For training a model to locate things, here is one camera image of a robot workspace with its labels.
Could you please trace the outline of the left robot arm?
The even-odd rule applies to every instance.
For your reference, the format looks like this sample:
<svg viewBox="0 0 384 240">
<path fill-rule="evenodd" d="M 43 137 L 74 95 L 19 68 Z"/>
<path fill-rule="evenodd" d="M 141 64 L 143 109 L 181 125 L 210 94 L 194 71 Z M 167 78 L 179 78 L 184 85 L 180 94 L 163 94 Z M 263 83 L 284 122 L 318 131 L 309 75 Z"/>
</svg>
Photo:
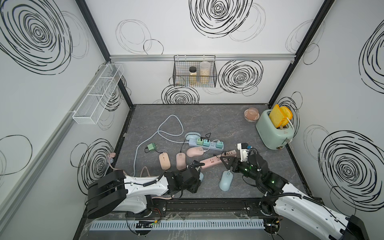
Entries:
<svg viewBox="0 0 384 240">
<path fill-rule="evenodd" d="M 122 170 L 113 171 L 88 187 L 87 218 L 97 219 L 111 212 L 142 214 L 152 210 L 153 199 L 173 200 L 184 191 L 196 193 L 201 185 L 197 161 L 176 172 L 164 171 L 155 177 L 131 177 Z"/>
</svg>

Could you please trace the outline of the pink power strip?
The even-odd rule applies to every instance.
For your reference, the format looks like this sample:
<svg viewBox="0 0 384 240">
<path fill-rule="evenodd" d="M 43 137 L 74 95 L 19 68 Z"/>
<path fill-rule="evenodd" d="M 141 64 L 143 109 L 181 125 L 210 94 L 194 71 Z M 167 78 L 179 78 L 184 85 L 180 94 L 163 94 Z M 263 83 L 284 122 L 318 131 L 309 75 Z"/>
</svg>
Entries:
<svg viewBox="0 0 384 240">
<path fill-rule="evenodd" d="M 232 151 L 229 151 L 229 152 L 224 152 L 224 153 L 219 154 L 219 155 L 214 155 L 213 157 L 205 159 L 205 160 L 201 160 L 200 163 L 204 164 L 203 166 L 201 166 L 201 169 L 204 170 L 206 168 L 210 168 L 210 167 L 213 167 L 213 166 L 221 164 L 222 161 L 221 161 L 220 157 L 222 157 L 222 156 L 224 156 L 224 157 L 235 157 L 236 155 L 237 155 L 236 150 L 232 150 Z"/>
</svg>

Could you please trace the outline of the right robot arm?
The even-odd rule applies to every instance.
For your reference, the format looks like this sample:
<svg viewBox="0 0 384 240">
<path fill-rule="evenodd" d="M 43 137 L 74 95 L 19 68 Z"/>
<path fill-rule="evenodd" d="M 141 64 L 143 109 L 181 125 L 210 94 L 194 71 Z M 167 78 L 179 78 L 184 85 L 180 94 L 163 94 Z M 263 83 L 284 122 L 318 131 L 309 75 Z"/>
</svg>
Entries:
<svg viewBox="0 0 384 240">
<path fill-rule="evenodd" d="M 263 215 L 287 218 L 322 240 L 369 239 L 360 218 L 331 210 L 301 192 L 288 180 L 272 172 L 259 154 L 249 154 L 244 162 L 233 156 L 224 156 L 220 160 L 227 170 L 255 181 L 253 186 L 263 194 L 258 205 Z"/>
</svg>

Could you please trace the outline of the peach mouse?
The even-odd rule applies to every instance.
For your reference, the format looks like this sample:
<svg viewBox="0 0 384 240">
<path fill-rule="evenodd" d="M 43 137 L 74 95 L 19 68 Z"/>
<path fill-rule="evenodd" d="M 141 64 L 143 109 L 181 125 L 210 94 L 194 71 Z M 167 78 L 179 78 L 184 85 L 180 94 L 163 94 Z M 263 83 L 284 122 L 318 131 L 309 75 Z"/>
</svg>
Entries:
<svg viewBox="0 0 384 240">
<path fill-rule="evenodd" d="M 161 165 L 162 170 L 169 170 L 171 168 L 171 162 L 169 155 L 167 153 L 161 153 L 159 154 L 159 162 Z"/>
</svg>

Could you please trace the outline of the green charger plug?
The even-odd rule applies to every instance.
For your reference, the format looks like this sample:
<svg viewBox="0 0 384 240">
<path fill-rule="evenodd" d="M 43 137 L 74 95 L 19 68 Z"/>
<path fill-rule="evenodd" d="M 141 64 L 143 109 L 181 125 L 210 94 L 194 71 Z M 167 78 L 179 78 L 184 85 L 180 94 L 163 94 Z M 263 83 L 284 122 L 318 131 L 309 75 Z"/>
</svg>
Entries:
<svg viewBox="0 0 384 240">
<path fill-rule="evenodd" d="M 158 146 L 155 143 L 150 143 L 147 145 L 148 151 L 157 151 L 157 148 L 158 148 Z"/>
</svg>

